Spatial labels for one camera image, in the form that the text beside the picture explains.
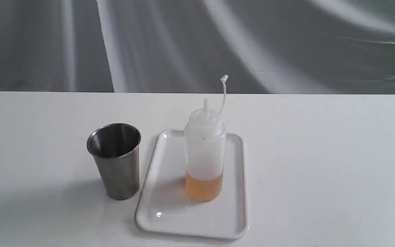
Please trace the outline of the translucent squeeze bottle amber liquid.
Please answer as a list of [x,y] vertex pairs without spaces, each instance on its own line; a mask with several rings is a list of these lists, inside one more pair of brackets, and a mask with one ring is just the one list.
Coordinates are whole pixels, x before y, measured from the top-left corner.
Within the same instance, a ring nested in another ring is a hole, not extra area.
[[184,128],[185,137],[185,191],[198,202],[214,200],[222,191],[226,128],[222,111],[226,101],[228,75],[221,77],[224,96],[219,110],[208,106],[205,98],[202,108],[193,111]]

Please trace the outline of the stainless steel cup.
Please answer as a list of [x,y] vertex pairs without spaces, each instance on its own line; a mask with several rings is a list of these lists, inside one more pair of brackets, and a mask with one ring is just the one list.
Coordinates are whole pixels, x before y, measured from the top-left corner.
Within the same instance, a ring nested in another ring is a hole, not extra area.
[[87,150],[113,200],[127,200],[140,188],[140,143],[140,131],[120,122],[98,128],[87,139]]

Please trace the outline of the white plastic tray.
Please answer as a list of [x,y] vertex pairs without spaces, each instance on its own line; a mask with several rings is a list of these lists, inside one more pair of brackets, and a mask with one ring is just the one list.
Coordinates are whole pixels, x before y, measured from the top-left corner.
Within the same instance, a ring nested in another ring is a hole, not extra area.
[[185,192],[184,131],[167,129],[155,142],[136,222],[148,232],[223,240],[243,237],[249,229],[246,144],[229,133],[226,139],[221,194],[201,203]]

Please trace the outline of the grey backdrop cloth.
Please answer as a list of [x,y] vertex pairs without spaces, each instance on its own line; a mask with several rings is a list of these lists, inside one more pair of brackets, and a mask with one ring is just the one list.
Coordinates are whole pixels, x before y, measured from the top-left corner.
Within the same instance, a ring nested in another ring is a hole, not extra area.
[[395,94],[395,0],[0,0],[0,91]]

